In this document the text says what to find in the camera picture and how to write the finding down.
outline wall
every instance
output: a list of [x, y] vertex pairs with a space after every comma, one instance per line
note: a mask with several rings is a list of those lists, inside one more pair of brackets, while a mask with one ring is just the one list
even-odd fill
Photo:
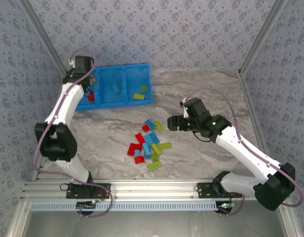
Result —
[[[270, 154], [304, 190], [304, 0], [288, 0], [245, 78]], [[297, 212], [304, 232], [304, 204]]]
[[33, 0], [68, 67], [88, 46], [100, 66], [237, 69], [273, 0]]
[[60, 74], [16, 0], [0, 0], [0, 236], [32, 178], [34, 126], [55, 104]]

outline marble surface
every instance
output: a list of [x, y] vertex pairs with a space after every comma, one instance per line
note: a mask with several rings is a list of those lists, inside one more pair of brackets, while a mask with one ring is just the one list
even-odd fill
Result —
[[[241, 134], [257, 145], [251, 119], [236, 72], [200, 70], [151, 71], [154, 104], [151, 106], [102, 109], [76, 112], [71, 131], [78, 144], [77, 156], [95, 178], [213, 178], [223, 170], [252, 175], [233, 155], [214, 143], [198, 141], [191, 132], [172, 132], [167, 118], [181, 114], [179, 102], [190, 92], [212, 87], [222, 92], [233, 105], [239, 119]], [[199, 92], [211, 115], [221, 114], [233, 122], [228, 105], [219, 95]], [[136, 143], [135, 134], [147, 119], [160, 121], [165, 131], [157, 132], [161, 143], [171, 142], [172, 149], [162, 152], [162, 167], [149, 172], [147, 160], [136, 165], [127, 155], [130, 143]], [[43, 169], [60, 170], [55, 163], [45, 162]], [[53, 177], [40, 174], [40, 178]]]

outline yellow-green lego brick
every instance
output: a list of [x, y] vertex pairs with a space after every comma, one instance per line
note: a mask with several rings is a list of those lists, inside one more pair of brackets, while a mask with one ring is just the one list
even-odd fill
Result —
[[135, 94], [133, 95], [133, 98], [134, 98], [135, 100], [144, 100], [144, 95], [140, 95], [140, 94], [135, 93]]
[[145, 85], [141, 86], [140, 89], [142, 92], [146, 92], [148, 90], [148, 88]]
[[158, 156], [160, 156], [162, 154], [162, 152], [159, 150], [159, 148], [156, 146], [156, 144], [152, 144], [151, 147]]
[[152, 162], [158, 161], [158, 155], [157, 154], [151, 155], [151, 159], [152, 159]]
[[161, 144], [158, 145], [158, 147], [162, 151], [162, 150], [166, 150], [166, 149], [171, 149], [172, 144], [170, 142], [161, 143]]
[[159, 132], [164, 131], [164, 127], [162, 126], [162, 124], [161, 124], [159, 121], [156, 121], [154, 124], [156, 125], [156, 129], [157, 129]]
[[152, 164], [149, 164], [148, 169], [149, 169], [149, 171], [155, 171], [156, 169], [159, 169], [161, 166], [162, 166], [161, 162], [156, 161], [156, 162], [153, 162]]

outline blue bin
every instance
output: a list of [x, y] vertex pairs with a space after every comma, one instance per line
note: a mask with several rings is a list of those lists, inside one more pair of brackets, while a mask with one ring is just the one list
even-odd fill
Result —
[[[94, 75], [97, 84], [91, 90], [94, 91], [95, 101], [89, 102], [87, 97], [83, 97], [77, 111], [153, 104], [148, 64], [95, 68]], [[118, 93], [112, 85], [117, 85]], [[140, 89], [142, 85], [148, 88], [144, 93]], [[134, 100], [135, 93], [144, 95], [145, 99]]]

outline wallpaper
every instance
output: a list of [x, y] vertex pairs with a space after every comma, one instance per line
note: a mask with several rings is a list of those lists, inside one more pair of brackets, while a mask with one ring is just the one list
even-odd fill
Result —
[[16, 0], [0, 0], [0, 236], [33, 175], [36, 122], [51, 112], [60, 73]]
[[[269, 152], [304, 190], [304, 0], [288, 0], [245, 77]], [[304, 204], [297, 213], [304, 233]]]
[[273, 0], [32, 0], [66, 67], [87, 46], [100, 66], [237, 69]]

